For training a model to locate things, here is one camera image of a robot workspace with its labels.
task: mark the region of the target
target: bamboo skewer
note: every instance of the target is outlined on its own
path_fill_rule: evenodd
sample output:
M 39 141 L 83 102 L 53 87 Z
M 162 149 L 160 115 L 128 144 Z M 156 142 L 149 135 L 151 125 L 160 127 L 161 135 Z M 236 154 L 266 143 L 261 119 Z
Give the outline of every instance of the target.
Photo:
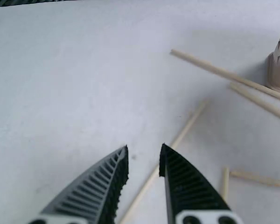
M 229 188 L 229 168 L 224 167 L 221 196 L 222 196 L 222 198 L 224 199 L 225 202 L 227 202 L 227 199 L 228 199 L 228 188 Z
M 255 82 L 250 81 L 248 79 L 242 78 L 242 77 L 238 76 L 236 73 L 227 71 L 227 70 L 222 69 L 222 68 L 218 68 L 218 67 L 212 65 L 211 63 L 209 63 L 207 61 L 200 60 L 198 58 L 195 58 L 193 55 L 186 54 L 186 53 L 180 52 L 180 51 L 175 50 L 175 49 L 172 49 L 171 53 L 173 55 L 179 57 L 179 58 L 185 59 L 185 60 L 193 63 L 194 65 L 196 65 L 196 66 L 198 66 L 198 67 L 200 67 L 204 70 L 210 71 L 210 72 L 215 73 L 217 75 L 220 75 L 224 78 L 227 78 L 227 79 L 234 80 L 234 81 L 237 81 L 239 83 L 245 84 L 247 86 L 250 86 L 254 89 L 257 89 L 261 92 L 264 92 L 266 94 L 269 94 L 273 97 L 276 97 L 276 98 L 280 99 L 280 92 L 269 89 L 269 88 L 267 88 L 263 85 L 255 83 Z
M 274 186 L 274 187 L 280 187 L 280 180 L 275 180 L 273 178 L 255 175 L 253 173 L 235 170 L 235 171 L 231 171 L 230 175 L 237 177 L 237 178 L 242 178 L 242 179 L 246 179 L 246 180 L 250 180 L 250 181 L 256 181 L 258 183 L 263 183 L 263 184 Z
M 182 131 L 179 133 L 179 135 L 176 137 L 176 139 L 171 144 L 172 148 L 178 147 L 178 145 L 182 141 L 183 137 L 186 135 L 186 133 L 189 131 L 189 129 L 192 127 L 194 122 L 197 120 L 199 115 L 202 113 L 202 111 L 206 107 L 207 103 L 208 103 L 208 101 L 206 101 L 206 100 L 200 103 L 198 108 L 194 111 L 193 116 L 191 116 L 191 118 L 188 120 L 186 126 L 182 129 Z M 137 205 L 143 198 L 146 191 L 150 188 L 150 186 L 152 185 L 154 179 L 158 176 L 158 174 L 159 174 L 159 165 L 156 166 L 156 168 L 153 170 L 153 172 L 151 173 L 149 178 L 146 180 L 146 182 L 142 186 L 142 188 L 139 191 L 139 193 L 137 194 L 137 196 L 133 199 L 132 203 L 130 204 L 126 213 L 123 215 L 119 224 L 123 224 L 129 219 L 129 217 L 131 216 L 131 214 L 133 213 L 133 211 L 135 210 L 135 208 L 137 207 Z
M 275 107 L 274 105 L 267 103 L 259 97 L 250 94 L 247 90 L 240 87 L 238 84 L 231 83 L 230 88 L 280 118 L 280 109 L 278 107 Z

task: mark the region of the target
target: white table surface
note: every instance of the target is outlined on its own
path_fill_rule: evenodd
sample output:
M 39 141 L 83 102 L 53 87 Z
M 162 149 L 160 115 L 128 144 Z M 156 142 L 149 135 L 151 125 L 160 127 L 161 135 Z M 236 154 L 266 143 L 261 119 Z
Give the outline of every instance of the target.
M 280 119 L 172 48 L 264 84 L 280 0 L 78 0 L 0 8 L 0 224 L 23 224 L 80 173 L 129 147 L 118 217 L 200 100 L 177 149 L 219 189 L 222 168 L 280 179 Z M 280 107 L 280 101 L 251 90 Z M 280 223 L 280 189 L 230 180 L 246 224 Z M 167 223 L 164 180 L 129 224 Z

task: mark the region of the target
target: wooden stick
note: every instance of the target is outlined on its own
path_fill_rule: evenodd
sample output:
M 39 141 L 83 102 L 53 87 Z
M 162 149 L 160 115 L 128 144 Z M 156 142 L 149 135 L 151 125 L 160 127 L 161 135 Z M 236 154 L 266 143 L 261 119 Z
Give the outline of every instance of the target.
M 250 180 L 250 181 L 256 181 L 258 183 L 263 183 L 263 184 L 274 186 L 274 187 L 280 187 L 280 180 L 275 180 L 273 178 L 255 175 L 253 173 L 235 170 L 235 171 L 231 171 L 230 175 L 237 177 L 237 178 L 242 178 L 242 179 Z
M 228 198 L 228 188 L 229 188 L 229 168 L 224 167 L 221 196 L 224 199 L 224 201 L 226 201 L 226 202 L 227 202 L 227 198 Z
M 186 135 L 186 133 L 189 131 L 189 129 L 192 127 L 194 122 L 197 120 L 199 115 L 204 110 L 207 103 L 208 103 L 208 101 L 203 101 L 203 102 L 200 103 L 198 108 L 194 111 L 193 116 L 188 120 L 186 126 L 182 129 L 182 131 L 179 133 L 179 135 L 176 137 L 176 139 L 171 144 L 172 148 L 177 148 L 178 147 L 178 145 L 182 141 L 183 137 Z M 139 193 L 137 194 L 137 196 L 133 199 L 132 203 L 128 207 L 128 210 L 126 211 L 126 213 L 123 215 L 119 224 L 123 224 L 129 219 L 129 217 L 131 216 L 131 214 L 133 213 L 133 211 L 135 210 L 135 208 L 137 207 L 137 205 L 139 204 L 139 202 L 143 198 L 146 191 L 150 188 L 150 186 L 152 185 L 154 179 L 158 176 L 158 174 L 159 174 L 159 165 L 156 166 L 156 168 L 153 170 L 153 172 L 151 173 L 149 178 L 146 180 L 146 182 L 142 186 L 142 188 L 139 191 Z
M 255 83 L 253 81 L 250 81 L 248 79 L 245 79 L 245 78 L 242 78 L 240 76 L 238 76 L 236 73 L 233 73 L 233 72 L 230 72 L 230 71 L 227 71 L 225 69 L 222 69 L 222 68 L 218 68 L 218 67 L 215 67 L 214 65 L 212 65 L 211 63 L 207 62 L 207 61 L 203 61 L 203 60 L 200 60 L 198 58 L 195 58 L 194 56 L 192 55 L 189 55 L 189 54 L 186 54 L 186 53 L 182 53 L 178 50 L 174 50 L 172 49 L 171 50 L 171 53 L 177 57 L 180 57 L 186 61 L 189 61 L 191 63 L 193 63 L 194 65 L 204 69 L 204 70 L 207 70 L 207 71 L 210 71 L 212 73 L 215 73 L 217 75 L 220 75 L 224 78 L 227 78 L 227 79 L 230 79 L 230 80 L 234 80 L 234 81 L 237 81 L 239 83 L 242 83 L 242 84 L 245 84 L 247 86 L 250 86 L 254 89 L 257 89 L 261 92 L 264 92 L 266 94 L 269 94 L 273 97 L 276 97 L 278 99 L 280 99 L 280 92 L 277 92 L 275 90 L 272 90 L 272 89 L 269 89 L 263 85 L 260 85 L 258 83 Z
M 230 88 L 280 118 L 280 109 L 278 107 L 275 107 L 274 105 L 267 103 L 259 97 L 250 94 L 247 90 L 240 87 L 238 84 L 231 83 Z

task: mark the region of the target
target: wooden skewer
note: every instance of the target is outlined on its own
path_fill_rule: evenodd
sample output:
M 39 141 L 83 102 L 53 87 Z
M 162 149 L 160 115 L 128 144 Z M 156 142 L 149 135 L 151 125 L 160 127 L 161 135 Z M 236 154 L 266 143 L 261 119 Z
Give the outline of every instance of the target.
M 259 97 L 250 94 L 238 84 L 231 83 L 230 88 L 280 118 L 280 109 L 278 107 L 275 107 L 274 105 L 267 103 Z
M 183 137 L 186 135 L 186 133 L 189 131 L 189 129 L 192 127 L 194 122 L 197 120 L 199 115 L 202 113 L 202 111 L 206 107 L 207 103 L 208 103 L 208 101 L 206 101 L 206 100 L 200 103 L 198 108 L 194 111 L 193 116 L 191 116 L 191 118 L 188 120 L 186 126 L 182 129 L 182 131 L 179 133 L 179 135 L 176 137 L 176 139 L 171 144 L 172 148 L 178 147 L 178 145 L 182 141 Z M 135 208 L 137 207 L 137 205 L 143 198 L 146 191 L 150 188 L 150 186 L 152 185 L 154 179 L 158 176 L 158 174 L 159 174 L 159 165 L 156 166 L 156 168 L 153 170 L 153 172 L 151 173 L 149 178 L 146 180 L 146 182 L 142 186 L 142 188 L 139 191 L 139 193 L 137 194 L 137 196 L 133 199 L 132 203 L 130 204 L 126 213 L 123 215 L 119 224 L 123 224 L 129 219 L 129 217 L 131 216 L 131 214 L 133 213 L 133 211 L 135 210 Z
M 256 181 L 258 183 L 263 183 L 263 184 L 267 184 L 267 185 L 274 186 L 274 187 L 280 187 L 280 180 L 275 180 L 273 178 L 255 175 L 253 173 L 235 170 L 235 171 L 231 171 L 230 175 L 237 177 L 237 178 Z
M 192 55 L 189 55 L 189 54 L 186 54 L 186 53 L 182 53 L 178 50 L 175 50 L 175 49 L 172 49 L 171 50 L 171 53 L 177 57 L 180 57 L 182 59 L 185 59 L 191 63 L 193 63 L 194 65 L 204 69 L 204 70 L 207 70 L 207 71 L 210 71 L 212 73 L 215 73 L 217 75 L 220 75 L 224 78 L 227 78 L 227 79 L 230 79 L 230 80 L 234 80 L 234 81 L 237 81 L 239 83 L 242 83 L 242 84 L 245 84 L 247 86 L 250 86 L 254 89 L 257 89 L 261 92 L 264 92 L 266 94 L 269 94 L 273 97 L 276 97 L 278 99 L 280 99 L 280 92 L 277 92 L 275 90 L 272 90 L 272 89 L 269 89 L 263 85 L 260 85 L 258 83 L 255 83 L 253 81 L 250 81 L 248 79 L 245 79 L 245 78 L 242 78 L 240 76 L 238 76 L 236 73 L 233 73 L 233 72 L 230 72 L 230 71 L 227 71 L 225 69 L 222 69 L 222 68 L 218 68 L 214 65 L 212 65 L 211 63 L 207 62 L 207 61 L 203 61 L 203 60 L 200 60 L 198 58 L 195 58 L 194 56 Z
M 226 202 L 227 202 L 227 199 L 228 199 L 228 188 L 229 188 L 229 168 L 224 167 L 221 196 L 224 199 L 224 201 L 226 201 Z

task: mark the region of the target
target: screw hole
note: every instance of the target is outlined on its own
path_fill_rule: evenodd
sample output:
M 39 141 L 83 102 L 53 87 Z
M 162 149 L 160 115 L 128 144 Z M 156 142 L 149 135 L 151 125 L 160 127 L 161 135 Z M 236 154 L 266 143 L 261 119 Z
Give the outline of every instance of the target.
M 222 216 L 219 218 L 219 224 L 237 224 L 232 218 Z
M 183 221 L 183 224 L 201 224 L 198 218 L 194 216 L 186 216 Z
M 46 221 L 43 219 L 37 219 L 37 220 L 32 221 L 29 224 L 46 224 Z

